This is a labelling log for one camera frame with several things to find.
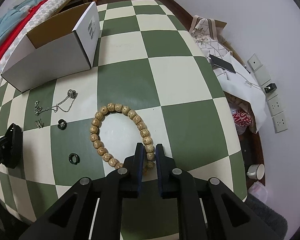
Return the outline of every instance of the bracelet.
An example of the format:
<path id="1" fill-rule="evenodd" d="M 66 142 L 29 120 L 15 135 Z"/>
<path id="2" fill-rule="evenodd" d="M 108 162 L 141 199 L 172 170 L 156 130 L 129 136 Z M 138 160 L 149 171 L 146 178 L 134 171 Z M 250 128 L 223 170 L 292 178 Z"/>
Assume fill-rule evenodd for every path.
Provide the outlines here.
<path id="1" fill-rule="evenodd" d="M 97 149 L 97 153 L 102 156 L 102 159 L 107 162 L 111 167 L 114 167 L 116 170 L 123 167 L 123 163 L 120 163 L 117 159 L 115 159 L 110 153 L 106 152 L 103 143 L 99 140 L 97 135 L 98 126 L 101 123 L 101 119 L 108 112 L 118 112 L 124 115 L 127 115 L 133 122 L 137 125 L 138 130 L 140 131 L 140 135 L 142 137 L 142 142 L 145 145 L 147 162 L 145 167 L 143 168 L 143 173 L 145 174 L 147 169 L 152 169 L 154 167 L 154 146 L 152 138 L 150 137 L 150 132 L 147 129 L 146 124 L 143 122 L 141 117 L 137 115 L 136 111 L 130 109 L 128 106 L 123 106 L 122 104 L 113 104 L 110 103 L 108 106 L 103 106 L 100 108 L 100 111 L 96 112 L 94 115 L 94 119 L 91 122 L 90 127 L 90 141 L 93 142 L 93 147 Z"/>

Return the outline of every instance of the wooden bead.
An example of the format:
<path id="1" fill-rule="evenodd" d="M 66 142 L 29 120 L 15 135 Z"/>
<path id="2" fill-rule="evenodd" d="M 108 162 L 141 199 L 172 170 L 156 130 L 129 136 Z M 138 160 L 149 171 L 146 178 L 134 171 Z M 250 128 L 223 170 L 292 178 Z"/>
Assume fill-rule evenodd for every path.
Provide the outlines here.
<path id="1" fill-rule="evenodd" d="M 135 124 L 142 122 L 142 119 L 139 115 L 136 115 L 132 120 Z"/>
<path id="2" fill-rule="evenodd" d="M 115 109 L 116 112 L 120 113 L 121 109 L 122 109 L 122 105 L 121 104 L 115 104 L 114 109 Z"/>
<path id="3" fill-rule="evenodd" d="M 115 158 L 111 158 L 108 163 L 111 167 L 115 167 L 119 161 Z"/>
<path id="4" fill-rule="evenodd" d="M 120 169 L 122 167 L 123 167 L 123 163 L 117 163 L 114 168 L 117 170 L 117 169 Z"/>
<path id="5" fill-rule="evenodd" d="M 93 126 L 99 126 L 100 125 L 100 120 L 98 120 L 97 118 L 93 118 L 91 124 Z"/>
<path id="6" fill-rule="evenodd" d="M 146 137 L 146 136 L 150 136 L 150 132 L 149 132 L 148 129 L 143 129 L 143 130 L 140 131 L 140 135 L 141 135 L 142 138 Z"/>
<path id="7" fill-rule="evenodd" d="M 92 125 L 90 127 L 90 133 L 97 133 L 97 132 L 98 132 L 98 127 Z"/>
<path id="8" fill-rule="evenodd" d="M 98 120 L 101 120 L 103 118 L 103 113 L 96 112 L 96 114 L 94 115 L 94 117 L 97 118 Z"/>
<path id="9" fill-rule="evenodd" d="M 110 153 L 105 153 L 102 156 L 102 159 L 107 163 L 109 160 L 111 160 L 113 156 Z"/>
<path id="10" fill-rule="evenodd" d="M 147 153 L 147 160 L 148 161 L 154 161 L 155 155 L 154 153 Z"/>
<path id="11" fill-rule="evenodd" d="M 154 152 L 154 146 L 152 144 L 145 145 L 145 149 L 147 153 L 153 153 Z"/>
<path id="12" fill-rule="evenodd" d="M 148 161 L 148 162 L 146 163 L 146 167 L 147 167 L 149 170 L 153 169 L 153 168 L 154 168 L 154 162 Z"/>
<path id="13" fill-rule="evenodd" d="M 109 112 L 109 110 L 108 110 L 108 108 L 107 108 L 106 106 L 102 106 L 102 107 L 100 108 L 100 112 L 101 112 L 103 115 L 105 115 L 105 114 L 107 114 L 107 113 Z"/>
<path id="14" fill-rule="evenodd" d="M 106 153 L 106 149 L 104 147 L 99 147 L 97 152 L 100 156 L 103 156 Z"/>
<path id="15" fill-rule="evenodd" d="M 95 142 L 96 140 L 98 140 L 98 135 L 95 133 L 90 134 L 90 141 Z"/>
<path id="16" fill-rule="evenodd" d="M 147 126 L 146 126 L 146 124 L 145 124 L 144 122 L 139 122 L 139 123 L 137 124 L 137 127 L 138 127 L 138 130 L 139 130 L 139 131 L 141 131 L 141 130 L 147 128 Z"/>
<path id="17" fill-rule="evenodd" d="M 102 142 L 99 141 L 99 140 L 94 141 L 94 142 L 93 142 L 93 147 L 94 147 L 95 149 L 98 149 L 98 148 L 102 147 Z"/>
<path id="18" fill-rule="evenodd" d="M 123 106 L 122 109 L 121 109 L 121 112 L 124 114 L 124 115 L 128 115 L 128 112 L 130 111 L 130 107 L 128 106 Z"/>
<path id="19" fill-rule="evenodd" d="M 128 117 L 132 120 L 137 115 L 137 112 L 134 110 L 130 110 L 128 112 Z"/>
<path id="20" fill-rule="evenodd" d="M 142 142 L 144 145 L 152 144 L 152 139 L 150 136 L 146 136 L 142 138 Z"/>
<path id="21" fill-rule="evenodd" d="M 114 108 L 115 108 L 115 105 L 113 103 L 109 103 L 107 108 L 108 108 L 109 112 L 113 112 Z"/>

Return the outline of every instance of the table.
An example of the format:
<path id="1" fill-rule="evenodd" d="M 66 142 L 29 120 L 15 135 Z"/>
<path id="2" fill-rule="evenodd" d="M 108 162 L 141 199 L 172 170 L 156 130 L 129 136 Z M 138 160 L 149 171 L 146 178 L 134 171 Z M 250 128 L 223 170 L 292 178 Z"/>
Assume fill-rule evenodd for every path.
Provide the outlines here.
<path id="1" fill-rule="evenodd" d="M 179 168 L 201 179 L 220 178 L 242 200 L 247 195 L 243 159 L 223 91 L 207 60 L 183 25 L 155 0 L 98 6 L 100 27 L 93 68 L 53 80 L 20 94 L 0 87 L 0 137 L 14 122 L 23 128 L 23 158 L 15 169 L 0 165 L 0 200 L 18 219 L 30 223 L 42 215 L 81 177 L 98 179 L 113 170 L 90 142 L 97 109 L 122 103 L 142 117 L 154 145 L 162 143 Z M 47 108 L 69 89 L 78 92 L 68 113 L 34 114 L 34 103 Z M 63 104 L 67 109 L 70 101 Z M 43 128 L 35 121 L 42 119 Z M 58 120 L 67 121 L 65 130 Z M 119 161 L 142 141 L 135 124 L 110 114 L 100 138 Z M 68 161 L 70 153 L 80 163 Z M 177 202 L 158 195 L 156 170 L 143 177 L 141 196 L 124 199 L 123 239 L 178 238 Z"/>

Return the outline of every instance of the white cardboard box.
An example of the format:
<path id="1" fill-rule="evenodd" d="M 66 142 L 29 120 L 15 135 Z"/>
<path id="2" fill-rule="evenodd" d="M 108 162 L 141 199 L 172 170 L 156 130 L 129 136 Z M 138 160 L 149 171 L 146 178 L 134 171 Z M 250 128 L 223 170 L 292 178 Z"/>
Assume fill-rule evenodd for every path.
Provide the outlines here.
<path id="1" fill-rule="evenodd" d="M 100 32 L 95 2 L 59 13 L 29 31 L 1 76 L 21 92 L 92 68 Z"/>

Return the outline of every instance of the silver necklace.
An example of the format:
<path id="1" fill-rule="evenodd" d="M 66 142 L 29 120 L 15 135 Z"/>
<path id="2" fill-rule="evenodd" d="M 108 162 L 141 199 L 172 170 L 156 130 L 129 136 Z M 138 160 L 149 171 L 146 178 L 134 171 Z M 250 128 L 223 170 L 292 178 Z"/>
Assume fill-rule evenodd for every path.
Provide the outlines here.
<path id="1" fill-rule="evenodd" d="M 41 113 L 43 113 L 43 112 L 45 112 L 45 111 L 49 111 L 49 110 L 53 110 L 53 111 L 56 113 L 59 109 L 60 109 L 61 111 L 65 112 L 65 113 L 67 113 L 67 112 L 70 111 L 70 109 L 71 109 L 71 107 L 72 107 L 72 105 L 73 105 L 74 100 L 77 98 L 77 95 L 78 95 L 78 93 L 77 93 L 75 90 L 69 89 L 69 90 L 68 90 L 68 95 L 67 95 L 67 97 L 66 97 L 65 99 L 63 99 L 60 103 L 57 103 L 55 106 L 50 106 L 50 107 L 48 107 L 47 109 L 44 109 L 44 110 L 42 110 L 42 107 L 39 107 L 39 106 L 38 106 L 39 103 L 40 103 L 40 101 L 36 101 L 36 102 L 34 103 L 34 113 L 35 113 L 35 115 L 38 116 L 39 114 L 41 114 Z M 69 109 L 68 109 L 68 110 L 63 110 L 63 109 L 60 107 L 60 105 L 63 104 L 64 102 L 66 102 L 66 100 L 67 100 L 68 98 L 72 98 L 72 99 L 73 99 L 72 102 L 71 102 L 71 105 L 69 106 Z"/>

